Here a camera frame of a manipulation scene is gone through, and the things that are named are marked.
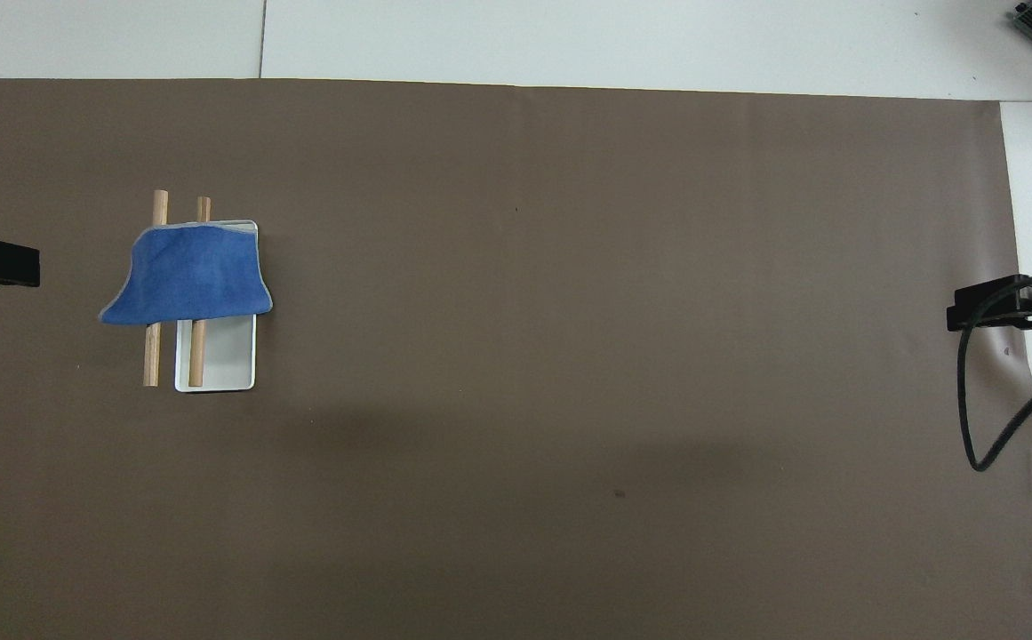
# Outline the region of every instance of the brown mat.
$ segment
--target brown mat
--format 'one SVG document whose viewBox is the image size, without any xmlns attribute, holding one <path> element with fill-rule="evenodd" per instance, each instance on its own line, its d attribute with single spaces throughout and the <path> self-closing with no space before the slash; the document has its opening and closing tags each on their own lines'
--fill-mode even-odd
<svg viewBox="0 0 1032 640">
<path fill-rule="evenodd" d="M 154 188 L 260 224 L 252 392 L 97 323 Z M 0 637 L 1032 637 L 991 102 L 0 81 Z"/>
</svg>

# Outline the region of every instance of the black cable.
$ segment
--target black cable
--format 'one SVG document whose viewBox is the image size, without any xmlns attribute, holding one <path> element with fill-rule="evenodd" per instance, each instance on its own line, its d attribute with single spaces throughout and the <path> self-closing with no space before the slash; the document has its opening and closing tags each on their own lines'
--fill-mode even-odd
<svg viewBox="0 0 1032 640">
<path fill-rule="evenodd" d="M 970 437 L 970 418 L 968 418 L 966 413 L 966 350 L 970 346 L 971 333 L 974 332 L 977 324 L 981 323 L 986 312 L 991 307 L 994 307 L 994 305 L 1000 302 L 1000 300 L 1005 299 L 1007 296 L 1014 294 L 1015 291 L 1020 291 L 1020 289 L 1024 289 L 1025 287 L 1032 287 L 1032 277 L 1031 279 L 1023 279 L 1006 285 L 1002 289 L 999 289 L 999 291 L 988 296 L 970 314 L 970 320 L 966 321 L 966 327 L 962 330 L 962 339 L 959 340 L 959 422 L 962 425 L 962 443 L 966 449 L 966 460 L 970 461 L 970 467 L 974 471 L 990 469 L 991 465 L 998 457 L 998 454 L 1002 453 L 1002 449 L 1006 443 L 1017 433 L 1017 428 L 1032 414 L 1032 397 L 1030 397 L 1028 402 L 1025 402 L 1023 408 L 1017 411 L 1014 417 L 1009 419 L 1008 424 L 998 435 L 989 452 L 986 453 L 986 457 L 978 460 L 974 454 L 974 443 Z"/>
</svg>

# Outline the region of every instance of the blue towel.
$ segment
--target blue towel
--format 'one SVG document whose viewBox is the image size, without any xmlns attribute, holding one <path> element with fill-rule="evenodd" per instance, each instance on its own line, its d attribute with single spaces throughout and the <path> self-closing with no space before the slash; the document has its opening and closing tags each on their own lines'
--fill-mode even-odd
<svg viewBox="0 0 1032 640">
<path fill-rule="evenodd" d="M 138 236 L 125 288 L 99 317 L 109 324 L 151 324 L 270 309 L 259 235 L 191 222 L 151 227 Z"/>
</svg>

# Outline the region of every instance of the wooden dowel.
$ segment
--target wooden dowel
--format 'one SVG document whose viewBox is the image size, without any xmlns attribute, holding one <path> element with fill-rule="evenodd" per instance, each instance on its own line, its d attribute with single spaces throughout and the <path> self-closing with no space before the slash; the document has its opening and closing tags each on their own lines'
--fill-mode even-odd
<svg viewBox="0 0 1032 640">
<path fill-rule="evenodd" d="M 212 199 L 200 195 L 195 199 L 195 222 L 212 221 Z M 203 386 L 203 341 L 207 337 L 207 320 L 192 320 L 191 356 L 188 359 L 188 386 Z"/>
<path fill-rule="evenodd" d="M 153 191 L 153 226 L 167 224 L 167 191 Z M 159 386 L 159 343 L 161 323 L 149 324 L 144 328 L 144 385 Z"/>
</svg>

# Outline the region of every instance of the white tray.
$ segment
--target white tray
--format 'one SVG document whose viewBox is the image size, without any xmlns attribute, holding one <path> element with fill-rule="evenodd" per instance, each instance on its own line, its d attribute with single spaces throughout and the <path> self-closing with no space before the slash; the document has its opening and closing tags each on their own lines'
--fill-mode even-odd
<svg viewBox="0 0 1032 640">
<path fill-rule="evenodd" d="M 226 227 L 251 230 L 259 226 L 252 220 L 219 221 Z M 207 320 L 203 341 L 203 384 L 188 384 L 191 365 L 191 320 L 175 323 L 175 390 L 185 393 L 215 390 L 247 390 L 255 386 L 256 316 L 214 317 Z"/>
</svg>

